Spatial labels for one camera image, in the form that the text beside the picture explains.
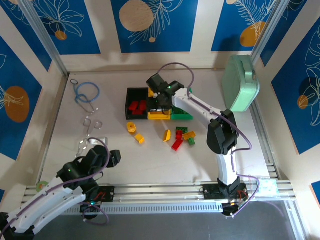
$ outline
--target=black box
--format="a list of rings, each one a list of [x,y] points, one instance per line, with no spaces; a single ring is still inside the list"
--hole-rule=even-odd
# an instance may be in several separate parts
[[[147,120],[148,119],[148,112],[144,111],[142,115],[133,115],[132,111],[129,110],[129,107],[132,102],[134,101],[142,101],[145,100],[147,102],[148,99],[148,91],[149,89],[147,87],[133,87],[128,88],[126,92],[126,101],[125,101],[125,119],[127,120]]]

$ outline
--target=mint green case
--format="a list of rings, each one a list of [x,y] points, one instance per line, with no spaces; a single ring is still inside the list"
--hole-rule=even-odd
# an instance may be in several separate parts
[[[225,106],[232,112],[246,111],[260,90],[249,55],[232,55],[222,78]]]

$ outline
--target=white wall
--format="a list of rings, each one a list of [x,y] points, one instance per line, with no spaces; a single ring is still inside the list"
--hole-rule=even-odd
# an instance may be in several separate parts
[[[224,1],[198,1],[191,52],[122,54],[111,1],[85,0],[101,54],[62,55],[61,58],[70,72],[157,70],[170,62],[182,62],[199,69],[224,69],[229,56],[251,53],[250,51],[211,52]]]
[[[21,190],[23,186],[34,185],[36,183],[36,177],[42,160],[41,155],[50,136],[47,129],[50,129],[54,120],[54,104],[63,78],[54,63],[51,64],[49,72],[46,71],[1,7],[0,23],[0,36],[7,42],[9,47],[42,86],[39,100],[17,160],[15,161],[0,154],[0,189],[6,190],[5,199],[1,202],[1,211],[10,211],[8,208],[3,209],[4,202],[19,202],[16,197],[9,197],[10,191],[12,193],[13,188]]]
[[[320,145],[299,155],[271,81],[320,17],[319,0],[308,0],[280,46],[264,68],[256,70],[261,83],[258,105],[271,141],[276,163],[283,177],[291,180],[310,235],[320,238],[320,207],[311,192],[311,183],[320,181]]]

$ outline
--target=red block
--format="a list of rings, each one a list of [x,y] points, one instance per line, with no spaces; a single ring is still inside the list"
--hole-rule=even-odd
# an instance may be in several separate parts
[[[175,139],[180,139],[180,140],[182,140],[182,134],[183,134],[182,130],[177,130],[177,131],[175,132]]]
[[[138,108],[138,105],[139,105],[139,102],[138,101],[133,101],[131,104],[130,104],[130,106],[129,106],[129,110],[130,111],[134,111],[134,110],[136,110],[137,108]]]
[[[175,143],[172,145],[172,149],[177,151],[181,144],[183,143],[184,141],[182,139],[178,139],[177,141],[175,141]]]
[[[141,111],[140,109],[136,109],[136,110],[134,110],[134,111],[132,112],[132,114],[133,114],[133,115],[142,115],[142,114],[144,114],[144,112]]]
[[[140,101],[139,109],[140,109],[141,111],[147,110],[147,101],[146,101],[146,100],[141,100],[141,101]]]

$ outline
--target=yellow block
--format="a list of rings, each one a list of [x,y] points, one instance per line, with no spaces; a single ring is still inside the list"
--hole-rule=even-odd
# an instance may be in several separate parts
[[[194,131],[187,132],[182,135],[184,140],[188,140],[189,138],[194,138],[196,136],[196,133]]]
[[[170,138],[171,138],[171,131],[168,129],[167,131],[164,132],[163,141],[167,142],[170,140]]]
[[[128,129],[128,132],[131,134],[134,134],[137,131],[137,127],[132,121],[128,122],[126,124],[126,127]]]
[[[139,144],[143,144],[145,142],[144,136],[142,136],[140,133],[138,133],[134,138],[139,142]]]
[[[149,120],[170,120],[171,119],[171,109],[168,111],[151,111],[148,112],[148,119]]]
[[[154,95],[155,93],[149,88],[149,91],[148,91],[149,98],[152,98]]]

